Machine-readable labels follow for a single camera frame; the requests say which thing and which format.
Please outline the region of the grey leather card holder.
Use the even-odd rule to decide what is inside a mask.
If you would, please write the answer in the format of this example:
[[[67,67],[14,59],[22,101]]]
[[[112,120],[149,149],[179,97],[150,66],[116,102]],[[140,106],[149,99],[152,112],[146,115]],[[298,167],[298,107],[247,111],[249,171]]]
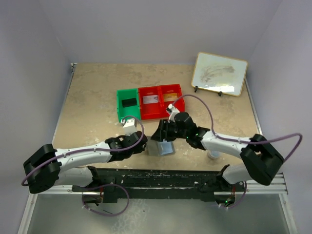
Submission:
[[[157,141],[151,141],[147,144],[148,154],[150,156],[161,156],[158,152],[158,143]]]

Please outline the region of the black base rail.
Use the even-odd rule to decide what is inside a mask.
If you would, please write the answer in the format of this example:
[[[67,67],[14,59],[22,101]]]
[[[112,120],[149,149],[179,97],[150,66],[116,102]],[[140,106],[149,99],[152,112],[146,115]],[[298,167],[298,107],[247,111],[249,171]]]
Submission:
[[[120,198],[225,200],[244,191],[242,182],[227,185],[217,180],[217,171],[137,170],[89,167],[95,173],[86,187],[72,186],[74,192],[103,192],[104,203]]]

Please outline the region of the yellow framed whiteboard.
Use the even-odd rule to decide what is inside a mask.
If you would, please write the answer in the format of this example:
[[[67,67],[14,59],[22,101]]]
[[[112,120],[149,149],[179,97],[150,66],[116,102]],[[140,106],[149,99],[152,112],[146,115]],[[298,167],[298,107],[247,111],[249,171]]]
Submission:
[[[199,52],[191,86],[238,97],[242,92],[247,68],[248,62],[245,60]]]

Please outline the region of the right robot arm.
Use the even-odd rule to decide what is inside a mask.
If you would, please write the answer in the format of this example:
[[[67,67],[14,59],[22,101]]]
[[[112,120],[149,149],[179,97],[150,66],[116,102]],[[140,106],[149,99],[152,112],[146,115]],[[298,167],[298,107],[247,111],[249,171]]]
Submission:
[[[264,139],[262,135],[226,141],[226,135],[216,137],[212,130],[197,126],[186,112],[176,114],[173,120],[160,120],[151,137],[158,142],[177,138],[185,139],[195,149],[217,151],[242,159],[241,164],[226,165],[217,174],[217,186],[223,191],[248,180],[268,186],[284,163],[283,156],[271,144],[260,143]]]

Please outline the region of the silver card in bin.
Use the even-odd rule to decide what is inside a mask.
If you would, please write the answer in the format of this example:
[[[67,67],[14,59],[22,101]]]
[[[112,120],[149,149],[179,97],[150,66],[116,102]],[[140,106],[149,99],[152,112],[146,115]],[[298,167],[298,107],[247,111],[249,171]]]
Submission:
[[[159,103],[158,95],[143,96],[142,100],[143,100],[143,104]]]

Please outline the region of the blue credit card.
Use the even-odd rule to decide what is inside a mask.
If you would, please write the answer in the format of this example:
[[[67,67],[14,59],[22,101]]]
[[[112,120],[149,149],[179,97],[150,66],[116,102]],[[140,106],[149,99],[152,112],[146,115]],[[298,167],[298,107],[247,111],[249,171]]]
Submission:
[[[175,153],[174,145],[172,142],[159,142],[157,146],[158,152],[161,156],[171,155]]]

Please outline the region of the gold card in bin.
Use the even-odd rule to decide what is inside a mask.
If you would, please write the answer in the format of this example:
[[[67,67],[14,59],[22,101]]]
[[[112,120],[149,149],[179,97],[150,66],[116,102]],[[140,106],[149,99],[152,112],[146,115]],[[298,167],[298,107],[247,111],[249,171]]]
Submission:
[[[165,93],[163,94],[164,102],[172,102],[178,99],[177,93]]]

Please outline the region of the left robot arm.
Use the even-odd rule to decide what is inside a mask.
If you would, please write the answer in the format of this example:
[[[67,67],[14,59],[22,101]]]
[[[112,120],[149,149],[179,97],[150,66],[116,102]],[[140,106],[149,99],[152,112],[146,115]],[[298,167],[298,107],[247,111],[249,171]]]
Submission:
[[[95,191],[100,187],[100,179],[86,167],[87,164],[128,159],[142,153],[147,142],[145,134],[137,131],[72,149],[55,149],[52,144],[45,144],[24,162],[25,178],[21,184],[28,187],[32,194],[66,183]]]

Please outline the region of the small clear cup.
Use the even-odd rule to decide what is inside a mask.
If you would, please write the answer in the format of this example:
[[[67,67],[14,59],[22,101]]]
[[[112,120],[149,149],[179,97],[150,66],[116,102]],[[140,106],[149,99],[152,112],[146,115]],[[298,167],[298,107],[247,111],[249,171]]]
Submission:
[[[220,152],[218,151],[209,151],[207,153],[208,158],[212,159],[212,160],[217,160],[220,158]]]

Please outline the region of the black card in bin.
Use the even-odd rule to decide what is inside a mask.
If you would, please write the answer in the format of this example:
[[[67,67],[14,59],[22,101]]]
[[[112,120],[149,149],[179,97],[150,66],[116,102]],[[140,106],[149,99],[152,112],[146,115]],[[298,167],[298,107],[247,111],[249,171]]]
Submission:
[[[137,106],[137,99],[136,98],[123,99],[121,101],[121,104],[123,108]]]

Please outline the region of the red bin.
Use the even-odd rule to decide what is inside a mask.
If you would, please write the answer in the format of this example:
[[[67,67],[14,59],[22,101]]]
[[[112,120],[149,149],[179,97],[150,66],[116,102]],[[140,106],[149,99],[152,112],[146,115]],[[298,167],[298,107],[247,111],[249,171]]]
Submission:
[[[167,85],[161,85],[160,86],[160,99],[162,101],[161,103],[161,118],[168,117],[168,113],[166,112],[166,108],[169,104],[173,104],[180,112],[185,111],[185,101],[184,99],[175,100],[172,102],[164,102],[163,100],[163,94],[165,93],[177,93],[178,98],[182,96],[182,89],[179,84],[167,84]]]
[[[159,86],[139,87],[139,103],[140,113],[142,120],[158,119],[161,118],[161,97]],[[158,95],[159,103],[143,104],[143,96]]]

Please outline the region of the black whiteboard stand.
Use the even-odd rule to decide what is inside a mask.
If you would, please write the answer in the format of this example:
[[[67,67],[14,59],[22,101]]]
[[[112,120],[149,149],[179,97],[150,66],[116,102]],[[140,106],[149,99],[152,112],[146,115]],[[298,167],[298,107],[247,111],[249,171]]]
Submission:
[[[195,86],[195,87],[194,87],[194,92],[196,93],[197,91],[198,91],[198,86]],[[218,96],[221,97],[222,95],[223,95],[223,92],[222,92],[222,91],[219,91],[219,92],[218,92]]]

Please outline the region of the green bin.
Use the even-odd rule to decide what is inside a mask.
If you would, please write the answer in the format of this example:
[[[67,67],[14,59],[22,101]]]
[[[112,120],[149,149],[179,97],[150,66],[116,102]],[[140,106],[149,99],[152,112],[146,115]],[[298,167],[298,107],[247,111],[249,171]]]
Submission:
[[[119,122],[125,117],[125,116],[135,116],[138,119],[141,119],[141,113],[140,113],[140,104],[139,104],[139,95],[138,95],[138,89],[120,89],[117,90],[116,98],[117,98],[117,116]],[[123,108],[121,101],[123,99],[129,99],[129,98],[136,98],[137,100],[137,106],[131,106],[127,108]]]

